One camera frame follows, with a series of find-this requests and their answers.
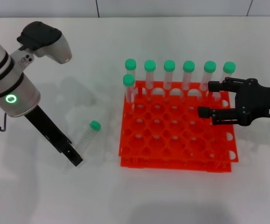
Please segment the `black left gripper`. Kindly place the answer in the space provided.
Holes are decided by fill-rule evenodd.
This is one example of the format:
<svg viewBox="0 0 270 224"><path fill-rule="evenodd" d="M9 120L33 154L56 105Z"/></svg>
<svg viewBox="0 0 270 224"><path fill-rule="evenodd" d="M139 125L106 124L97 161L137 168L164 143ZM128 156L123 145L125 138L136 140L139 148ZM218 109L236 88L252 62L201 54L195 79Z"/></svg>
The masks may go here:
<svg viewBox="0 0 270 224"><path fill-rule="evenodd" d="M62 131L38 105L25 115L28 121L68 160L77 167L82 161L80 154L66 140Z"/></svg>

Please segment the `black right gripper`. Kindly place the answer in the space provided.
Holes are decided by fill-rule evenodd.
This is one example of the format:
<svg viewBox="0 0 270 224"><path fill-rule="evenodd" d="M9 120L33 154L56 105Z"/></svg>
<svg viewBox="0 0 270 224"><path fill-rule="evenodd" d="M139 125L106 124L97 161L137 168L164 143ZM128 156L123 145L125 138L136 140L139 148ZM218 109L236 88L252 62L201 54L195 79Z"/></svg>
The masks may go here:
<svg viewBox="0 0 270 224"><path fill-rule="evenodd" d="M213 125L249 126L258 118L270 118L270 87L261 86L257 79L225 77L219 81L208 82L209 92L236 92L235 109L211 109L198 107L199 118L212 119Z"/></svg>

